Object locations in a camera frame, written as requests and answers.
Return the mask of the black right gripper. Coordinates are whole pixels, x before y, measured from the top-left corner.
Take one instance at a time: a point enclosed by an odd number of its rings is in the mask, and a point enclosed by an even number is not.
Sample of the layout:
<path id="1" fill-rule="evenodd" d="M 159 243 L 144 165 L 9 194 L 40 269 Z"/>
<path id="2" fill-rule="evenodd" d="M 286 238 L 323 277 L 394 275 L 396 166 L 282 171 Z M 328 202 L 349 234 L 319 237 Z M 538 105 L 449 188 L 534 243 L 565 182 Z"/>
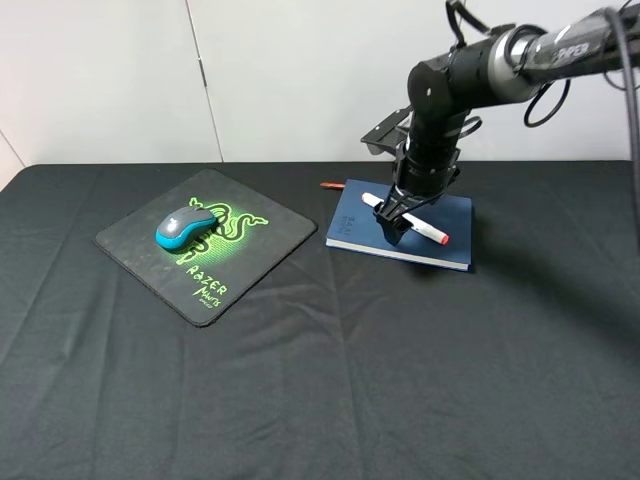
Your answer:
<path id="1" fill-rule="evenodd" d="M 385 199 L 374 207 L 389 244 L 396 246 L 411 229 L 411 222 L 402 215 L 436 203 L 456 181 L 459 155 L 456 145 L 421 145 L 409 135 L 398 145 L 392 186 Z"/>

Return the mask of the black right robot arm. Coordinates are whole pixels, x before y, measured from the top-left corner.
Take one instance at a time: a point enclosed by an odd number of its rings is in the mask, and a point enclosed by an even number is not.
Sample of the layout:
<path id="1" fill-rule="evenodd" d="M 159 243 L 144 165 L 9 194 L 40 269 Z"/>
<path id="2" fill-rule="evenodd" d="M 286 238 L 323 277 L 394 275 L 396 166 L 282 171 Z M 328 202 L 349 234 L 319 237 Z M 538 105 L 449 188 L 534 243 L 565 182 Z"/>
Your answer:
<path id="1" fill-rule="evenodd" d="M 409 104 L 362 138 L 370 152 L 394 157 L 392 185 L 373 208 L 388 243 L 410 229 L 408 214 L 436 203 L 460 174 L 458 141 L 482 124 L 474 109 L 524 103 L 533 109 L 557 81 L 622 75 L 632 192 L 639 192 L 639 7 L 603 8 L 549 32 L 532 24 L 482 23 L 459 1 L 445 4 L 456 37 L 450 50 L 416 64 L 407 80 Z"/>

